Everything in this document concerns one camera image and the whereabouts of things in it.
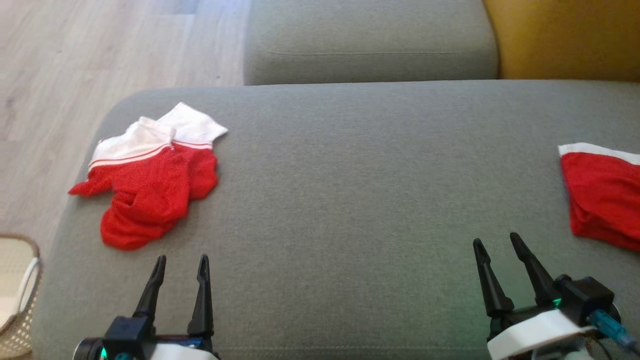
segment gray upholstery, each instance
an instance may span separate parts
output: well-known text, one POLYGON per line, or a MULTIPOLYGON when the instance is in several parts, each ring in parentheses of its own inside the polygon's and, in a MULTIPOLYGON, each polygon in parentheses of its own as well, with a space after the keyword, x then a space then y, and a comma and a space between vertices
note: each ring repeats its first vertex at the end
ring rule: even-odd
POLYGON ((481 0, 253 0, 246 85, 495 79, 481 0))
MULTIPOLYGON (((571 235, 557 146, 640 152, 640 86, 431 81, 143 92, 95 142, 179 101, 229 133, 220 183, 162 240, 103 246, 109 197, 71 198, 33 322, 36 355, 69 358, 129 315, 168 256, 156 325, 186 330, 200 255, 211 259, 214 344, 224 359, 487 359, 472 240, 516 306, 533 303, 508 240, 553 275, 592 275, 640 334, 640 254, 571 235)), ((84 178, 82 169, 79 179, 84 178)))

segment red and white cloth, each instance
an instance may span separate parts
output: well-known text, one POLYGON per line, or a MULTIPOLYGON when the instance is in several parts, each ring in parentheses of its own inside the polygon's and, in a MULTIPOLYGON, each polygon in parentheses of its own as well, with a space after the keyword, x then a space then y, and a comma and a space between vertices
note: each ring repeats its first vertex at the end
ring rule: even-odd
POLYGON ((226 132, 182 102, 158 121, 141 117, 123 135, 96 146, 88 179, 69 194, 113 191, 100 223, 102 241, 139 249, 173 229, 190 199, 203 199, 216 186, 212 143, 226 132))
POLYGON ((640 154, 590 143, 558 149, 572 232, 640 251, 640 154))

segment white stripe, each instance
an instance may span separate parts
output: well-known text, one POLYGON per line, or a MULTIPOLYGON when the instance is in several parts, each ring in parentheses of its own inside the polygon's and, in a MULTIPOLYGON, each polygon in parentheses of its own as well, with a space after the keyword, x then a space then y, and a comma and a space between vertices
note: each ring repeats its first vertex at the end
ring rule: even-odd
POLYGON ((597 145, 593 145, 586 142, 568 143, 566 145, 560 145, 558 147, 558 151, 560 152, 560 157, 562 155, 568 154, 569 152, 585 152, 587 154, 611 156, 613 158, 624 160, 627 163, 630 163, 633 165, 640 165, 640 155, 638 154, 631 154, 630 152, 611 150, 611 149, 607 149, 606 147, 597 146, 597 145))
POLYGON ((201 143, 201 144, 195 144, 195 143, 186 143, 186 142, 179 142, 174 140, 174 143, 176 143, 177 145, 182 145, 184 147, 190 147, 192 149, 213 149, 213 144, 211 143, 201 143))
POLYGON ((139 156, 133 156, 131 158, 128 159, 122 159, 122 160, 95 160, 93 162, 93 164, 91 166, 89 166, 89 171, 91 171, 91 169, 93 169, 94 167, 101 167, 101 166, 105 166, 105 165, 119 165, 119 164, 126 164, 126 163, 132 163, 133 161, 140 161, 140 160, 144 160, 144 159, 149 159, 155 155, 158 155, 162 150, 164 150, 165 148, 169 147, 171 145, 165 145, 163 147, 161 147, 160 149, 156 150, 156 151, 152 151, 148 154, 144 154, 144 155, 139 155, 139 156))

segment basket handle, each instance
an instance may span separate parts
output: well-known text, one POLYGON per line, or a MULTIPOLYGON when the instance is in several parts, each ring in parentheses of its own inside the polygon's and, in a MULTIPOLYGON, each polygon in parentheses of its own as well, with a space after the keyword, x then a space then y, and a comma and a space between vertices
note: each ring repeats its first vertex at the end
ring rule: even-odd
POLYGON ((29 266, 27 267, 27 271, 24 272, 24 276, 22 276, 22 281, 20 282, 20 287, 18 288, 18 294, 16 298, 17 301, 15 304, 14 314, 16 315, 23 312, 27 307, 28 301, 24 300, 31 297, 31 293, 33 293, 33 290, 35 289, 35 284, 31 287, 31 289, 29 289, 29 293, 26 293, 27 285, 29 284, 29 280, 31 280, 31 276, 34 274, 34 272, 37 274, 35 270, 36 268, 38 268, 39 264, 40 258, 33 258, 29 266))

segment mustard yellow cushion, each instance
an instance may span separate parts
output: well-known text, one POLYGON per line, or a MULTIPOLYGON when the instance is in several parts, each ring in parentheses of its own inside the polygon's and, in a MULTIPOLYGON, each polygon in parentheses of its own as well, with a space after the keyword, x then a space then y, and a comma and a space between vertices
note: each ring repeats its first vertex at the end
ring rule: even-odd
POLYGON ((506 79, 640 81, 640 1, 484 0, 506 79))

